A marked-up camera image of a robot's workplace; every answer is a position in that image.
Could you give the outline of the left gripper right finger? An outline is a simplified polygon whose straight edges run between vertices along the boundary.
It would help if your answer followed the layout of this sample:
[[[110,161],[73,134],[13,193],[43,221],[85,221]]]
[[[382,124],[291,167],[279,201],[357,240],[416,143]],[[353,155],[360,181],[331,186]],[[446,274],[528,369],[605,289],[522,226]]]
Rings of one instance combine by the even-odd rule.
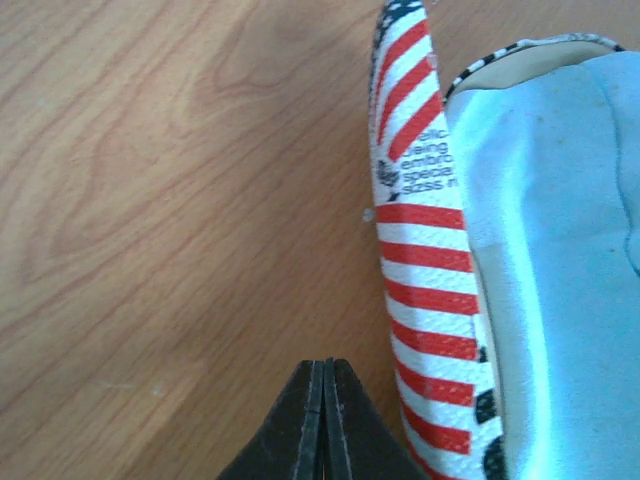
[[[323,460],[326,479],[423,479],[348,361],[324,366]]]

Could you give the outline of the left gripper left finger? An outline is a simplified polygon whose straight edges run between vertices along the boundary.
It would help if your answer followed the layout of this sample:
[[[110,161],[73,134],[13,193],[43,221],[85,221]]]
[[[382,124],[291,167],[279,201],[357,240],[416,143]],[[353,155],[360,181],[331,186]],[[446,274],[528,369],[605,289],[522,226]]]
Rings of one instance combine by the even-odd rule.
[[[324,363],[294,369],[255,435],[219,474],[221,479],[321,479]]]

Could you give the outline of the flag print glasses case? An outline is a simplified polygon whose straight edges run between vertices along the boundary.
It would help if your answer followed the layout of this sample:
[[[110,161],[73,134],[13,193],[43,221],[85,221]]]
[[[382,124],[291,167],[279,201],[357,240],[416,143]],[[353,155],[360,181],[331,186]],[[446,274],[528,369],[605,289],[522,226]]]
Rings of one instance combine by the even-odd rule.
[[[479,391],[497,384],[484,359],[489,318],[448,101],[468,87],[508,86],[622,51],[633,50],[595,34],[524,39],[470,65],[442,92],[424,5],[388,1],[382,8],[369,82],[375,219],[402,420],[410,451],[431,479],[489,479],[480,467],[489,431],[474,408]]]

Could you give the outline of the light blue cleaning cloth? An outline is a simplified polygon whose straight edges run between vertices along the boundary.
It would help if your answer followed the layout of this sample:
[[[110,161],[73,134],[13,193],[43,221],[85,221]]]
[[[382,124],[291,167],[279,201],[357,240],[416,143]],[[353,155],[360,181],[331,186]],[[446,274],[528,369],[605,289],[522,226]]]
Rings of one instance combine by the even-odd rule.
[[[639,475],[639,56],[454,93],[447,118],[489,318],[489,479]]]

